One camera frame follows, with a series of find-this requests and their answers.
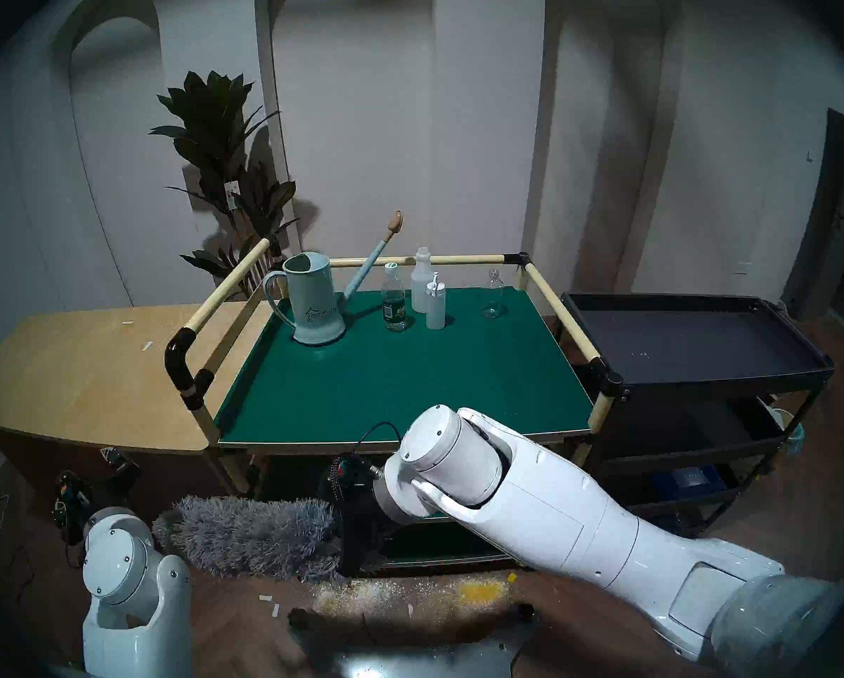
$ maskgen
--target gray feather duster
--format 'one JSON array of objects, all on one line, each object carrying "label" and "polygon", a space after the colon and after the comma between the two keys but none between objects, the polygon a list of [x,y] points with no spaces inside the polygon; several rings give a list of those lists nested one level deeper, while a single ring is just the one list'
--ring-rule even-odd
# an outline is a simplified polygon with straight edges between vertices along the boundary
[{"label": "gray feather duster", "polygon": [[326,502],[259,502],[188,495],[152,524],[167,553],[215,576],[241,574],[328,581],[340,556],[327,539],[334,523]]}]

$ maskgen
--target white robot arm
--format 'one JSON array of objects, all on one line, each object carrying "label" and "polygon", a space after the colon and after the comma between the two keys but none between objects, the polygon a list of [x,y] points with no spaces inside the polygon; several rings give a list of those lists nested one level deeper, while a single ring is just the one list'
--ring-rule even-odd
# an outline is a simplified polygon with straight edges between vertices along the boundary
[{"label": "white robot arm", "polygon": [[[83,622],[88,674],[192,676],[190,572],[180,557],[156,551],[130,510],[107,508],[90,521],[83,581],[92,595]],[[141,626],[128,628],[128,615]]]},{"label": "white robot arm", "polygon": [[395,522],[437,510],[535,569],[596,584],[643,611],[686,658],[753,578],[782,564],[720,540],[687,540],[624,510],[578,466],[476,410],[433,406],[375,481]]}]

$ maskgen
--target watering can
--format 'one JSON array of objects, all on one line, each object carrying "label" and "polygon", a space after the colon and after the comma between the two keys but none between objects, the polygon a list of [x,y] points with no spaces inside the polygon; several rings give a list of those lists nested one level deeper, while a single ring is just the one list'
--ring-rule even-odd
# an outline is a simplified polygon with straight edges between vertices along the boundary
[{"label": "watering can", "polygon": [[[347,329],[341,310],[347,305],[362,279],[369,274],[385,245],[403,225],[403,213],[394,212],[388,223],[388,232],[349,282],[338,301],[334,294],[334,282],[330,278],[330,259],[320,252],[301,252],[283,263],[283,271],[268,272],[262,279],[262,287],[272,310],[293,328],[293,339],[303,344],[325,344],[340,337]],[[293,320],[284,315],[271,296],[271,280],[282,276],[287,282]]]}]

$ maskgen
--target debris on floor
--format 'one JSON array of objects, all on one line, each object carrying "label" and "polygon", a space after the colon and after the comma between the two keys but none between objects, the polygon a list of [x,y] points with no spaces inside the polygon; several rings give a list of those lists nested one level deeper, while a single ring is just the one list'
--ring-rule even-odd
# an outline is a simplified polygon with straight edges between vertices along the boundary
[{"label": "debris on floor", "polygon": [[497,615],[510,604],[503,572],[430,578],[358,578],[315,588],[312,609],[326,617],[421,621]]}]

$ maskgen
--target black cart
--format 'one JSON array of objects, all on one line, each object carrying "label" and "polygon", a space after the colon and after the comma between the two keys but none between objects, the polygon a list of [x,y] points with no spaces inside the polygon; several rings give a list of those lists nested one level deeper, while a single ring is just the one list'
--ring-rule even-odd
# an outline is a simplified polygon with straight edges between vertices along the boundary
[{"label": "black cart", "polygon": [[[612,397],[577,463],[620,504],[683,536],[702,533],[771,460],[833,373],[777,307],[754,297],[564,294],[605,369],[576,368]],[[807,391],[782,428],[772,394]]]}]

